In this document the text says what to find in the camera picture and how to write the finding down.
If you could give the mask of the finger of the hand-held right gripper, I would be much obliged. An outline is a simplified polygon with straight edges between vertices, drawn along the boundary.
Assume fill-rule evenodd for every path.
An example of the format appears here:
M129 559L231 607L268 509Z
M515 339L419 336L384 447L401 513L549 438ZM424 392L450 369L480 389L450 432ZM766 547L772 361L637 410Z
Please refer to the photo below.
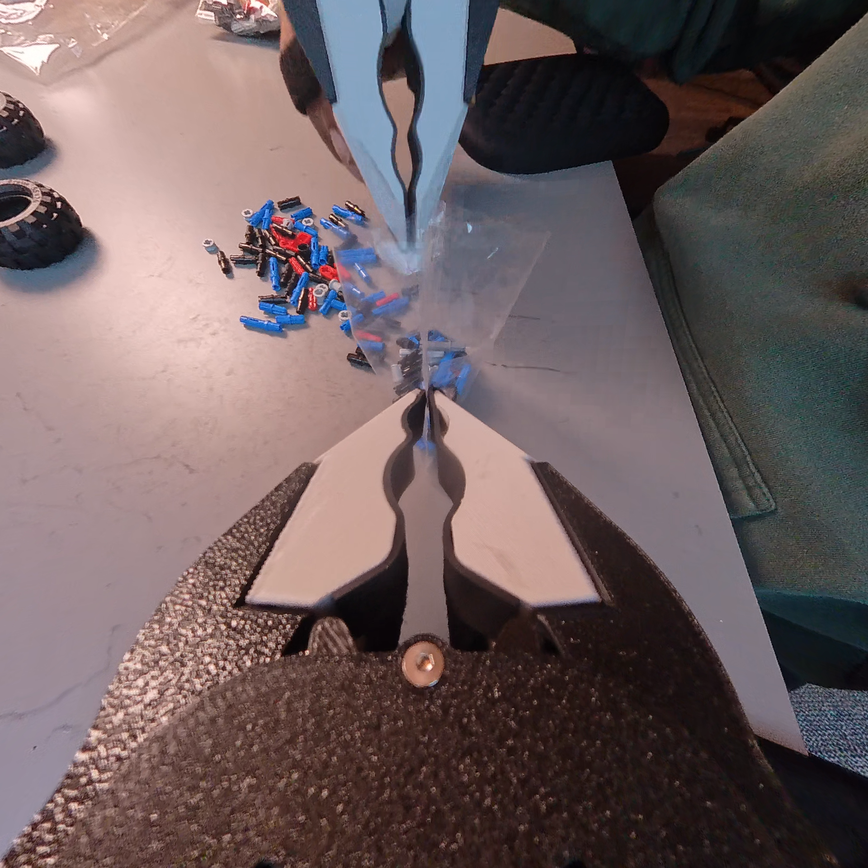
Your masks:
M407 29L421 91L410 125L413 172L408 241L418 244L435 212L467 113L464 100L469 2L410 1Z
M336 91L334 114L364 183L401 246L415 243L406 187L395 163L396 126L381 87L385 46L406 1L320 1L320 24Z

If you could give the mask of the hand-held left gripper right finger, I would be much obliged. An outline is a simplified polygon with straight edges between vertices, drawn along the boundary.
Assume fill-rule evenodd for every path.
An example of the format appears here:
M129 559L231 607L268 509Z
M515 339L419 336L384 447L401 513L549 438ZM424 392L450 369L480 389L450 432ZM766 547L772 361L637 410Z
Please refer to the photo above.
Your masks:
M458 567L533 609L601 602L530 457L441 392L431 430Z

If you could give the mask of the small bag of coloured parts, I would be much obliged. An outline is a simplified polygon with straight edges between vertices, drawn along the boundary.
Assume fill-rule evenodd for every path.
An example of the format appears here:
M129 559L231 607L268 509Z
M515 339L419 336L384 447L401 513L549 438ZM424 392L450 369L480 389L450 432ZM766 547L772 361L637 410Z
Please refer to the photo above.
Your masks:
M278 33L280 1L200 1L198 20L244 38Z

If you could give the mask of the black toy tyre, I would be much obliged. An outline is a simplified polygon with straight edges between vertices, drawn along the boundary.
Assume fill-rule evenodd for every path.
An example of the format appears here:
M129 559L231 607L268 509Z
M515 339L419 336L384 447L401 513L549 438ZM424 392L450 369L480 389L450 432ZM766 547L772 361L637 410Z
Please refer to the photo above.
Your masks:
M75 251L83 226L56 190L29 179L1 181L1 266L31 270Z
M35 115L22 101L1 92L1 168L25 164L45 148L46 138Z

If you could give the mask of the person's right forearm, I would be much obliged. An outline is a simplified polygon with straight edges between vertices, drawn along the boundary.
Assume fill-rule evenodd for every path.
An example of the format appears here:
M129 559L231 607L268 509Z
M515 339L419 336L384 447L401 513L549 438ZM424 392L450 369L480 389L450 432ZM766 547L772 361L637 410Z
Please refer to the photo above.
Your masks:
M500 5L624 62L657 59L679 83L790 56L846 32L865 1L501 1Z

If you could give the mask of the small cluster of toy pins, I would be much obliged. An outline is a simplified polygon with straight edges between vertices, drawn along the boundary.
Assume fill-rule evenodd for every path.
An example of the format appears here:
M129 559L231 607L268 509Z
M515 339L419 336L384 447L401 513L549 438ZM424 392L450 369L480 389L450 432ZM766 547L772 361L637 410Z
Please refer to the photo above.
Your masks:
M359 370L384 376L393 399L433 389L460 401L477 374L467 347L436 329L385 338L360 332L347 361Z

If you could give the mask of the person's blue jeans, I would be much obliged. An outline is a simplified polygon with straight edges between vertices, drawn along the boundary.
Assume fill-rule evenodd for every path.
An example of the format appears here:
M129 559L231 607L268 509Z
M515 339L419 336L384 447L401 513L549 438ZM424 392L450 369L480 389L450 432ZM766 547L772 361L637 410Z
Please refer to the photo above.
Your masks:
M867 691L804 685L789 692L810 754L867 776Z

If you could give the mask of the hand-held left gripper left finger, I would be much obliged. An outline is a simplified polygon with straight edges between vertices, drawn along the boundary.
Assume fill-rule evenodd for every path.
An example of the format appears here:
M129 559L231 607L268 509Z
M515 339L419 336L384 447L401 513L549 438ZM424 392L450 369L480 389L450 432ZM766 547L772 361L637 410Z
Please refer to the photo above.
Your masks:
M323 610L385 571L406 539L426 396L406 394L327 450L248 591L249 605Z

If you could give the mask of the person's right hand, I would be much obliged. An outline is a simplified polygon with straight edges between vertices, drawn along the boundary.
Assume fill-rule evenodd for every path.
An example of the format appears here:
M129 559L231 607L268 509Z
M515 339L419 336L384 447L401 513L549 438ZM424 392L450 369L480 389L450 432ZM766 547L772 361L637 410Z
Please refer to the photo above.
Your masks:
M296 36L281 38L278 62L287 91L298 113L310 121L331 154L355 179L362 181L359 168L336 122L331 103Z

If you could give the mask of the crumpled clear plastic bag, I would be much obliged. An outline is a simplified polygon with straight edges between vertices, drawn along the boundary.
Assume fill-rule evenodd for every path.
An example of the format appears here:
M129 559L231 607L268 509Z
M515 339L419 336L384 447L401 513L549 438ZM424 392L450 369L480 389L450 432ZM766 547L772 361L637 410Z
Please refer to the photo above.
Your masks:
M2 63L59 78L187 6L178 1L3 1Z

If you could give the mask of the grey desk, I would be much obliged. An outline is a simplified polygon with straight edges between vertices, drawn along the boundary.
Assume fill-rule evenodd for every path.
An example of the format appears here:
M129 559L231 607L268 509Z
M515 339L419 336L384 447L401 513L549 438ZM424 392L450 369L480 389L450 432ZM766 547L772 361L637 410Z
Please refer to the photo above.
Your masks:
M224 277L203 239L234 245L272 197L371 204L293 110L276 50L193 9L59 81L2 65L52 145L15 174L90 231L56 266L2 271L3 850L179 575L392 396L331 321L285 339L240 325L255 277ZM467 409L644 549L754 730L804 750L612 166L513 179L459 151L450 183L550 233Z

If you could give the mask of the clear plastic bag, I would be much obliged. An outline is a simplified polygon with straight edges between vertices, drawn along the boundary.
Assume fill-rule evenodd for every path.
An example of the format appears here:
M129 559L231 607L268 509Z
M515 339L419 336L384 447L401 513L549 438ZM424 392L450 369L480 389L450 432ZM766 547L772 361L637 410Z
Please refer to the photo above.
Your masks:
M59 78L187 6L178 1L3 1L2 63Z
M478 184L449 184L421 241L407 248L382 221L374 223L387 261L419 288L401 328L385 337L436 329L463 343L477 370L472 387L457 401L467 409L496 392L503 333L549 239L545 227L510 215L499 193ZM344 366L341 404L347 413L363 420L395 401L384 376Z

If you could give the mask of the large pile of toy pins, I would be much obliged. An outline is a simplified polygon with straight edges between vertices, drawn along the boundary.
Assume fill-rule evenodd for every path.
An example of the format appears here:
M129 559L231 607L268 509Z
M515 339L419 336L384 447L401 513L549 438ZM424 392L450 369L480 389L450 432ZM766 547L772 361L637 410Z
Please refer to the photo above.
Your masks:
M401 328L419 288L387 261L370 212L345 200L317 213L288 197L246 209L241 218L235 247L210 238L201 245L224 277L246 274L266 289L256 311L240 316L246 331L282 336L321 317L357 338L357 354L384 353L385 334Z

